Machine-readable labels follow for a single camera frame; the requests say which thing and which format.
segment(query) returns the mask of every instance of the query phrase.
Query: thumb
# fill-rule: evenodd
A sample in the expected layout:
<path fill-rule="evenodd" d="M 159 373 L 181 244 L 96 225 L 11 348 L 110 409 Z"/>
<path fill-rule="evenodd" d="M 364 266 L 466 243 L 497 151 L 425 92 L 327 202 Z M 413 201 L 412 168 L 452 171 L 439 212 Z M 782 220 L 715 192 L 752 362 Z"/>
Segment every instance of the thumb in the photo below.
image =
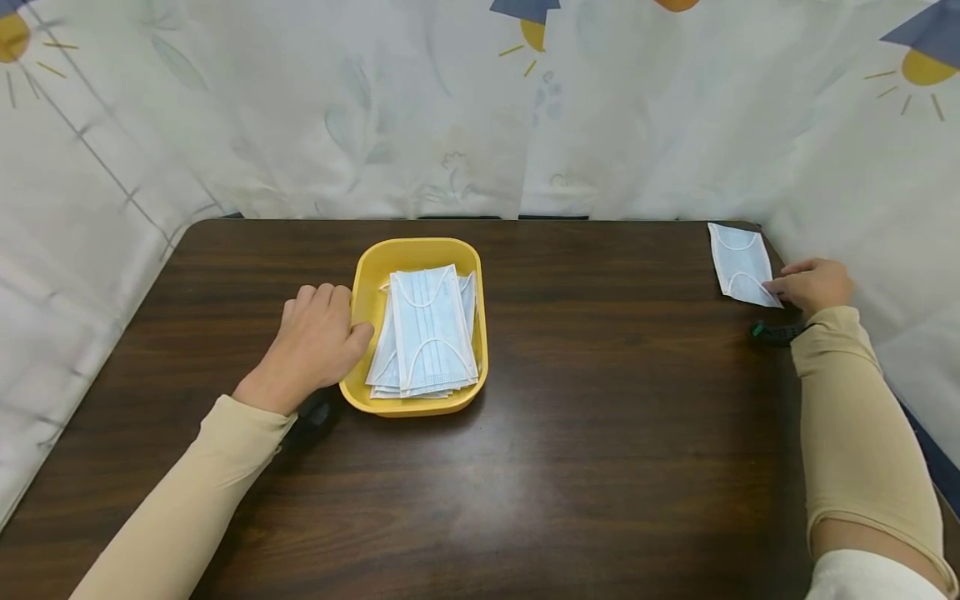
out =
<path fill-rule="evenodd" d="M 350 335 L 344 342 L 347 353 L 353 362 L 360 360 L 373 339 L 373 325 L 367 322 L 358 323 L 350 330 Z"/>
<path fill-rule="evenodd" d="M 766 291 L 774 295 L 788 294 L 789 287 L 790 287 L 789 279 L 790 277 L 787 276 L 787 277 L 778 277 L 777 279 L 774 279 L 772 281 L 764 281 L 762 283 L 763 289 L 765 289 Z"/>

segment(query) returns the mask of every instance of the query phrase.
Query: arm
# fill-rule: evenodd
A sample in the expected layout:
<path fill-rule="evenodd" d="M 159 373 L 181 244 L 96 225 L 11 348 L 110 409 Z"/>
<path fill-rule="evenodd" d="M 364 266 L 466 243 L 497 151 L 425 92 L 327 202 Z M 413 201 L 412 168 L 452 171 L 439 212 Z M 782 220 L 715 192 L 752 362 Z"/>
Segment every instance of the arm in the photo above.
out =
<path fill-rule="evenodd" d="M 221 396 L 197 440 L 124 524 L 71 598 L 189 597 L 237 505 L 294 420 Z"/>
<path fill-rule="evenodd" d="M 803 387 L 801 442 L 814 560 L 862 550 L 900 563 L 953 597 L 943 521 L 924 456 L 883 380 L 843 265 L 807 261 L 767 284 L 804 309 L 793 343 Z"/>
<path fill-rule="evenodd" d="M 240 500 L 293 425 L 291 415 L 367 350 L 373 328 L 351 328 L 349 306 L 349 289 L 328 283 L 303 286 L 284 304 L 263 360 L 233 398 L 217 400 L 197 440 L 110 542 L 73 600 L 189 597 Z"/>

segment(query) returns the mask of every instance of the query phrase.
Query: surgical mask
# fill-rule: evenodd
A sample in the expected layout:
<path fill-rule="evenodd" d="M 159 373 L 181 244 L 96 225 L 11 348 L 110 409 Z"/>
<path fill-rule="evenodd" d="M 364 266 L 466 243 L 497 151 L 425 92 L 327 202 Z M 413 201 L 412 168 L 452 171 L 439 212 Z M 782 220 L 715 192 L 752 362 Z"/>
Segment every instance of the surgical mask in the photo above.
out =
<path fill-rule="evenodd" d="M 470 345 L 476 275 L 456 277 L 452 265 L 397 273 L 385 291 L 383 327 L 367 376 L 371 397 L 447 397 L 451 390 L 476 383 Z M 411 321 L 399 324 L 397 314 Z M 399 339 L 405 342 L 402 351 Z M 409 378 L 401 377 L 401 354 Z"/>
<path fill-rule="evenodd" d="M 760 306 L 783 308 L 780 300 L 761 285 L 773 278 L 763 237 L 755 231 L 715 223 L 709 223 L 708 227 L 713 267 L 724 296 Z"/>

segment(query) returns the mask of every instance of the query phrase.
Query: finger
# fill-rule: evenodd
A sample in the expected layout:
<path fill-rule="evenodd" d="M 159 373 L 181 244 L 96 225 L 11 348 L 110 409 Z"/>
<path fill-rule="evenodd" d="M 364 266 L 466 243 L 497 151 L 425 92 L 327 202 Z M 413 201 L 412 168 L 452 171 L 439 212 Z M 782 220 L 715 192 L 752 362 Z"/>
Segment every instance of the finger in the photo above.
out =
<path fill-rule="evenodd" d="M 350 309 L 350 298 L 353 294 L 350 293 L 350 288 L 346 285 L 338 285 L 333 288 L 333 296 L 330 297 L 330 306 L 334 306 L 340 309 Z"/>
<path fill-rule="evenodd" d="M 317 288 L 312 285 L 302 285 L 297 292 L 297 299 L 294 300 L 294 312 L 301 312 L 310 305 L 310 301 L 317 294 Z"/>
<path fill-rule="evenodd" d="M 331 296 L 333 296 L 333 284 L 324 283 L 317 288 L 317 295 L 313 297 L 313 301 L 318 306 L 329 306 Z"/>
<path fill-rule="evenodd" d="M 344 342 L 344 355 L 350 362 L 350 368 L 360 362 L 373 339 L 373 325 L 367 322 L 353 326 L 350 335 Z"/>
<path fill-rule="evenodd" d="M 288 300 L 283 303 L 283 316 L 280 317 L 280 324 L 283 325 L 287 322 L 287 319 L 290 319 L 290 315 L 294 314 L 294 306 L 297 305 L 296 300 Z"/>
<path fill-rule="evenodd" d="M 803 273 L 804 271 L 813 271 L 825 262 L 823 258 L 808 258 L 807 260 L 789 264 L 783 267 L 780 272 L 783 275 L 794 275 L 796 273 Z"/>
<path fill-rule="evenodd" d="M 764 281 L 761 285 L 763 289 L 770 292 L 775 296 L 779 296 L 784 300 L 789 300 L 790 297 L 790 277 L 780 277 L 772 281 Z"/>

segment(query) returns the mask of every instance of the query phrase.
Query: table surface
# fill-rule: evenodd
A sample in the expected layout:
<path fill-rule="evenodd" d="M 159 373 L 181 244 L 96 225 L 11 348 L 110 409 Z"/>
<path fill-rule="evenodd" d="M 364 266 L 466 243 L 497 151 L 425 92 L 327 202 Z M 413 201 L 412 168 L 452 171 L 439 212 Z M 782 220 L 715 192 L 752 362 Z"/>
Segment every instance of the table surface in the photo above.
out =
<path fill-rule="evenodd" d="M 414 236 L 480 253 L 485 388 L 408 420 L 329 391 L 194 597 L 803 597 L 797 382 L 747 339 L 785 315 L 720 295 L 705 224 L 232 220 L 186 233 L 0 537 L 9 597 L 69 594 L 301 284 Z"/>

